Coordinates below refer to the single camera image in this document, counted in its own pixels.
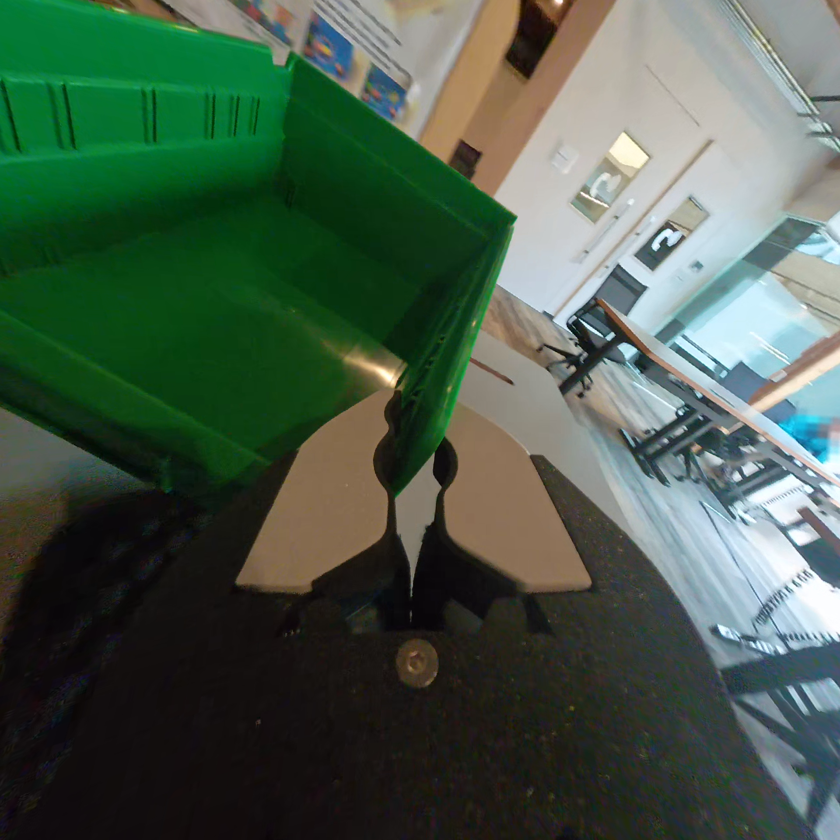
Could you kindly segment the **laminated instruction sheet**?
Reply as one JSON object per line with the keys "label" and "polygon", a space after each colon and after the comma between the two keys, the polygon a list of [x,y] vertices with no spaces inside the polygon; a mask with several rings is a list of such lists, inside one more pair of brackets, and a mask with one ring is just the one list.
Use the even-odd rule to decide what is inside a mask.
{"label": "laminated instruction sheet", "polygon": [[164,1],[199,28],[295,54],[418,140],[481,1]]}

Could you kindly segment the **wooden desk black legs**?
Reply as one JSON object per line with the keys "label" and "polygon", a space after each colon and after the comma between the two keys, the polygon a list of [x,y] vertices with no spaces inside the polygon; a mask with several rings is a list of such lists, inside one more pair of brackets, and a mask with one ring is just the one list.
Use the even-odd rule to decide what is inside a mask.
{"label": "wooden desk black legs", "polygon": [[770,446],[772,455],[785,453],[798,462],[806,478],[819,476],[820,484],[839,487],[838,477],[778,424],[771,422],[750,404],[732,394],[721,383],[700,372],[697,367],[636,325],[606,300],[597,298],[596,302],[612,324],[616,339],[623,337],[659,368],[682,382],[691,392],[702,395],[713,404],[713,407],[708,407],[694,397],[685,398],[686,403],[691,404],[698,414],[705,417],[707,424],[712,424],[727,434],[740,425],[750,427]]}

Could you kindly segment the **instruction poster board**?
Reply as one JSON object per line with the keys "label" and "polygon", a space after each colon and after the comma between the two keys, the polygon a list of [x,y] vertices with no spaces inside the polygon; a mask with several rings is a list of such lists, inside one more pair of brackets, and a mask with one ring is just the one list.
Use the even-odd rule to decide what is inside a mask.
{"label": "instruction poster board", "polygon": [[485,97],[518,30],[519,1],[486,1],[437,95],[418,137],[444,163],[453,153]]}

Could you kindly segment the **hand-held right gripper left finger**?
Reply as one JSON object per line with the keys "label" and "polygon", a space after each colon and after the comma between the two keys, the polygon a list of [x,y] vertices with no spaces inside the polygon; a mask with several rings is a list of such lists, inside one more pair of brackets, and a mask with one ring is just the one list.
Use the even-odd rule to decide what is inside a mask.
{"label": "hand-held right gripper left finger", "polygon": [[389,493],[375,454],[390,431],[380,390],[300,446],[238,573],[242,589],[312,589],[385,535]]}

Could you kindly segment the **black desk leg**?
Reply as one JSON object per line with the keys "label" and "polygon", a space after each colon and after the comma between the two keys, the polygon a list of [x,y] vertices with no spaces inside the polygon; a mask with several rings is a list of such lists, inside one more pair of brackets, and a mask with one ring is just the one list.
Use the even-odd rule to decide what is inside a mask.
{"label": "black desk leg", "polygon": [[805,824],[814,832],[830,801],[838,800],[839,711],[818,710],[804,686],[838,683],[839,645],[807,647],[721,671],[737,707],[801,757],[794,769],[812,782]]}

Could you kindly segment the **white power strip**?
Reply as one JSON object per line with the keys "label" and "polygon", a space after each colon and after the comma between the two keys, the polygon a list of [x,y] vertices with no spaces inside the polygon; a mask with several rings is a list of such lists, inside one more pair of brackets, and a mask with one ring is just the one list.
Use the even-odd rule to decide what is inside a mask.
{"label": "white power strip", "polygon": [[780,656],[807,649],[826,648],[839,643],[837,633],[777,633],[771,637],[743,633],[729,626],[714,624],[709,632],[726,644],[766,655]]}

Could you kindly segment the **green plastic bin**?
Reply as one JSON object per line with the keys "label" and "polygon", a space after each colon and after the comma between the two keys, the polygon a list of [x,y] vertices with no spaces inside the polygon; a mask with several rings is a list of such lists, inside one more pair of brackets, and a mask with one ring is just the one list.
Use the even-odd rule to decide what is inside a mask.
{"label": "green plastic bin", "polygon": [[[307,49],[2,2],[2,407],[196,498],[396,389],[442,442],[516,216]],[[332,74],[326,59],[339,60]]]}

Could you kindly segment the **black textured mat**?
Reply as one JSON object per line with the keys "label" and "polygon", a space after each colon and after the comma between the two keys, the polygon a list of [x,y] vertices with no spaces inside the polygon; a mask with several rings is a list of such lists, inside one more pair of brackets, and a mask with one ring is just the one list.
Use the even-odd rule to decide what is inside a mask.
{"label": "black textured mat", "polygon": [[3,749],[72,715],[128,616],[208,522],[191,500],[142,490],[80,509],[48,540],[3,639]]}

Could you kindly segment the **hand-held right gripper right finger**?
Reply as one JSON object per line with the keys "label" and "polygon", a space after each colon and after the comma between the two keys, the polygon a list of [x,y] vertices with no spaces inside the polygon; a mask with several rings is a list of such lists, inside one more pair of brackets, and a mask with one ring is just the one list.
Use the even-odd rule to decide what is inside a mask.
{"label": "hand-held right gripper right finger", "polygon": [[525,447],[458,405],[434,457],[436,522],[519,592],[585,592],[592,578]]}

